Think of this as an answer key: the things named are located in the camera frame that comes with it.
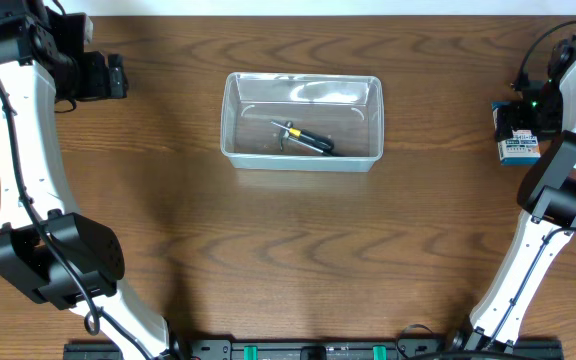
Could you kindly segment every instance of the white background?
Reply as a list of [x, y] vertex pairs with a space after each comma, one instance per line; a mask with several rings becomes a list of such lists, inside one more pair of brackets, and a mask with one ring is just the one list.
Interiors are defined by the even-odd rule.
[[[51, 0], [44, 3], [52, 5]], [[111, 15], [576, 15], [576, 0], [61, 0]]]

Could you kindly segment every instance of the table surface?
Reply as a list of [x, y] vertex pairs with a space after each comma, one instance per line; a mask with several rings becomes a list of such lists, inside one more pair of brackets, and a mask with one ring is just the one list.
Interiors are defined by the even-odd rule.
[[[120, 239], [126, 278], [184, 335], [392, 338], [445, 333], [513, 238], [526, 167], [499, 165], [490, 103], [561, 17], [96, 18], [128, 99], [57, 116], [82, 213]], [[530, 68], [544, 73], [550, 45]], [[369, 173], [236, 170], [221, 153], [236, 71], [374, 75], [384, 156]], [[522, 325], [576, 359], [576, 236]], [[0, 278], [0, 359], [58, 359], [82, 319]]]

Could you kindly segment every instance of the green tape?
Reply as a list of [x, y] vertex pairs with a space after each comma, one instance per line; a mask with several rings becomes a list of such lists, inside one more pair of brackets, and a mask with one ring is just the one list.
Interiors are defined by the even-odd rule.
[[375, 360], [388, 360], [388, 353], [386, 352], [386, 347], [379, 345], [372, 348], [372, 353], [375, 356]]
[[257, 360], [256, 346], [244, 346], [244, 360]]

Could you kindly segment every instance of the black handle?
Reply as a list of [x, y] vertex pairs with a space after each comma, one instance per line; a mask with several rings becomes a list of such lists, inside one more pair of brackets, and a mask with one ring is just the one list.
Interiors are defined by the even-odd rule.
[[332, 151], [332, 149], [335, 147], [335, 144], [332, 142], [332, 140], [311, 133], [308, 130], [301, 130], [301, 134], [299, 134], [299, 140], [315, 146], [323, 151]]

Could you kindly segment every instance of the small box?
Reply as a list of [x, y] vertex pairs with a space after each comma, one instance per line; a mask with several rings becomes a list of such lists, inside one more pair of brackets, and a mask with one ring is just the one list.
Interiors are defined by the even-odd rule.
[[[497, 114], [499, 107], [508, 102], [492, 103], [492, 119], [497, 129]], [[541, 157], [539, 141], [530, 130], [514, 130], [513, 138], [497, 143], [499, 161], [502, 165], [534, 165]]]
[[[334, 142], [339, 157], [293, 142], [293, 123]], [[232, 73], [221, 113], [221, 151], [236, 168], [366, 172], [383, 154], [384, 104], [374, 76]]]

